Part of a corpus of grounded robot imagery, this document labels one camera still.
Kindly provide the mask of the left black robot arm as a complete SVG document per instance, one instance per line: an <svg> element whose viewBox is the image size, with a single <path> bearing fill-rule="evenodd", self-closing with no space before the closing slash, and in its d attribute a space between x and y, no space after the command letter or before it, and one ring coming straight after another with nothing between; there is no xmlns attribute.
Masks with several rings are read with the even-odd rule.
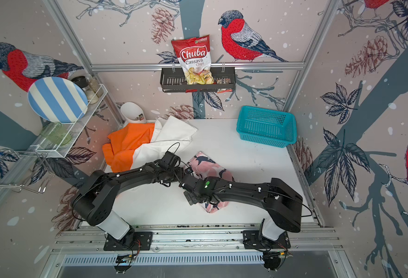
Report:
<svg viewBox="0 0 408 278"><path fill-rule="evenodd" d="M132 227L113 211L116 197L141 185L159 183L169 187L184 175L180 164L180 157L167 151L162 159L133 170L120 173L97 170L77 192L72 212L78 214L81 221L98 227L115 240L122 240L131 234Z"/></svg>

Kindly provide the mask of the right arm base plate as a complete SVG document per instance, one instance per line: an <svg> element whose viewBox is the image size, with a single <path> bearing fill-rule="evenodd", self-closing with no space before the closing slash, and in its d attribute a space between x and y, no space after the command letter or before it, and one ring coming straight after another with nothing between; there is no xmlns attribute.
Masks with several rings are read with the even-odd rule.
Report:
<svg viewBox="0 0 408 278"><path fill-rule="evenodd" d="M245 249L267 251L291 248L287 232L282 233L275 241L264 237L259 230L245 230L242 232L242 235Z"/></svg>

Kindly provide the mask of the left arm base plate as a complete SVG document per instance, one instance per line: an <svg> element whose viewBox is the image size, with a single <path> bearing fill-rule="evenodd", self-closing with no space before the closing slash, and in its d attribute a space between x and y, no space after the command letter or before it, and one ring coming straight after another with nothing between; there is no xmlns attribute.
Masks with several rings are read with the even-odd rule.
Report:
<svg viewBox="0 0 408 278"><path fill-rule="evenodd" d="M106 235L104 251L148 251L152 243L152 232L130 232L129 235L117 240Z"/></svg>

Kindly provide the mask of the pink shark print shorts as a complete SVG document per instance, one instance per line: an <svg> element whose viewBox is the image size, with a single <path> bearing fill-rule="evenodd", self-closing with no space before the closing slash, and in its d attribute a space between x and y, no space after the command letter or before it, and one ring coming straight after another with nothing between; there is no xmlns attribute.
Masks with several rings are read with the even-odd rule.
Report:
<svg viewBox="0 0 408 278"><path fill-rule="evenodd" d="M209 156L203 152L198 152L192 157L192 159L186 163L187 166L191 167L195 177L205 179L207 177L220 177L227 181L235 181L232 173L226 168L220 166ZM229 205L229 202L214 203L204 203L202 207L207 213L216 213L220 209L223 209Z"/></svg>

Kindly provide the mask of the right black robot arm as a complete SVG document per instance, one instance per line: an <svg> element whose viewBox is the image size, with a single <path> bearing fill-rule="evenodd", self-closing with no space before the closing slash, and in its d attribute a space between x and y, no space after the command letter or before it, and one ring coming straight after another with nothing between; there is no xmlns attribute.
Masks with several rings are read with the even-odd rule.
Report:
<svg viewBox="0 0 408 278"><path fill-rule="evenodd" d="M268 183L247 184L219 177L183 177L180 188L190 205L236 202L259 207L270 215L276 226L286 232L301 231L303 198L279 178Z"/></svg>

